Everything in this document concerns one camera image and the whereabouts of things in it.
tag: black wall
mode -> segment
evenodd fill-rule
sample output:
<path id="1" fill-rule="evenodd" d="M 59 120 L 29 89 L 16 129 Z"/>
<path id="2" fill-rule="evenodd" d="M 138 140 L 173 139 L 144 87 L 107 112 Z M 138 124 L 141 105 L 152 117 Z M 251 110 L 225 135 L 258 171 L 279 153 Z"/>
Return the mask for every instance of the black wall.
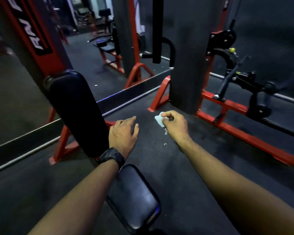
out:
<path id="1" fill-rule="evenodd" d="M 227 26 L 237 3 L 238 0 L 231 0 Z M 141 23 L 146 29 L 146 47 L 151 52 L 152 0 L 139 0 L 139 4 Z M 173 16 L 187 15 L 176 12 L 176 5 L 183 5 L 183 0 L 179 3 L 165 0 L 163 35 L 173 42 L 176 40 Z M 251 56 L 241 71 L 256 71 L 256 80 L 260 83 L 281 82 L 294 72 L 294 0 L 243 0 L 234 29 L 237 33 L 236 52 L 240 56 Z M 162 55 L 169 56 L 165 44 Z M 222 59 L 216 58 L 213 72 L 224 74 Z M 294 82 L 282 94 L 294 97 Z"/>

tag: black backrest pad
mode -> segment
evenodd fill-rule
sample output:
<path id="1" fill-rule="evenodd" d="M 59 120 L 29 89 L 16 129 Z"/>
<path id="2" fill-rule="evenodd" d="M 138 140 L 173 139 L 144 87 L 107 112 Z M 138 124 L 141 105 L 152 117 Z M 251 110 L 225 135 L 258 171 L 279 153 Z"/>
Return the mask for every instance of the black backrest pad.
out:
<path id="1" fill-rule="evenodd" d="M 84 77 L 74 71 L 44 81 L 47 98 L 89 157 L 109 148 L 109 130 Z"/>
<path id="2" fill-rule="evenodd" d="M 161 211 L 159 198 L 134 165 L 120 170 L 106 201 L 132 234 L 148 229 Z"/>

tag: finger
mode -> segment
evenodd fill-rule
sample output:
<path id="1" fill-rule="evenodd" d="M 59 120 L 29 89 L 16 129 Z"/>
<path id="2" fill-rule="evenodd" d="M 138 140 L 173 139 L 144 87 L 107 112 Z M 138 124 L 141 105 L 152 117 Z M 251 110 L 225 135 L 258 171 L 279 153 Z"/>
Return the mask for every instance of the finger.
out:
<path id="1" fill-rule="evenodd" d="M 176 118 L 178 116 L 180 116 L 181 114 L 177 113 L 175 110 L 170 110 L 167 112 L 163 112 L 161 114 L 161 117 L 168 117 L 168 118 Z"/>
<path id="2" fill-rule="evenodd" d="M 133 132 L 132 137 L 137 139 L 137 137 L 138 137 L 138 132 L 139 132 L 139 125 L 136 124 L 135 127 L 134 127 L 134 132 Z"/>
<path id="3" fill-rule="evenodd" d="M 124 120 L 122 122 L 122 124 L 129 124 L 130 126 L 132 126 L 133 123 L 134 123 L 134 121 L 135 121 L 135 119 L 136 119 L 136 116 L 133 116 L 132 118 L 128 118 L 128 119 Z"/>
<path id="4" fill-rule="evenodd" d="M 166 118 L 163 118 L 162 119 L 162 123 L 163 123 L 163 125 L 167 128 L 168 127 L 168 125 L 171 123 L 172 121 L 169 121 L 168 119 L 166 119 Z"/>
<path id="5" fill-rule="evenodd" d="M 117 122 L 115 122 L 115 126 L 120 125 L 124 120 L 118 120 Z"/>

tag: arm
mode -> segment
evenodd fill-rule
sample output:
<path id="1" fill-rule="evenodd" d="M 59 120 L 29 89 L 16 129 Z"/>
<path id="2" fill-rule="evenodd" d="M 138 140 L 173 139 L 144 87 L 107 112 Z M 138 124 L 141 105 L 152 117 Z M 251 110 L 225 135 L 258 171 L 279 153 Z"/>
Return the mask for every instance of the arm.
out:
<path id="1" fill-rule="evenodd" d="M 161 116 L 174 119 L 163 119 L 168 133 L 241 234 L 294 234 L 293 208 L 196 144 L 181 114 L 172 110 Z"/>
<path id="2" fill-rule="evenodd" d="M 109 146 L 117 149 L 124 159 L 127 159 L 137 141 L 138 124 L 133 135 L 131 132 L 135 118 L 119 120 L 110 128 Z M 119 166 L 113 159 L 100 164 L 59 201 L 29 234 L 90 234 L 118 171 Z"/>

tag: watch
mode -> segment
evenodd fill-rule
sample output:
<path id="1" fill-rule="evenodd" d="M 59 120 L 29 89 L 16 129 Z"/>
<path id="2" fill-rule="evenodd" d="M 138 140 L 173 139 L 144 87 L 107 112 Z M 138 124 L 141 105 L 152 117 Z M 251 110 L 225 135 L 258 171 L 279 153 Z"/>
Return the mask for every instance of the watch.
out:
<path id="1" fill-rule="evenodd" d="M 110 159 L 114 159 L 117 164 L 119 165 L 119 169 L 121 170 L 122 166 L 125 163 L 125 159 L 122 156 L 122 154 L 119 153 L 118 150 L 116 150 L 115 148 L 109 148 L 108 150 L 106 150 L 98 159 L 98 163 L 101 164 L 103 162 L 106 162 Z"/>

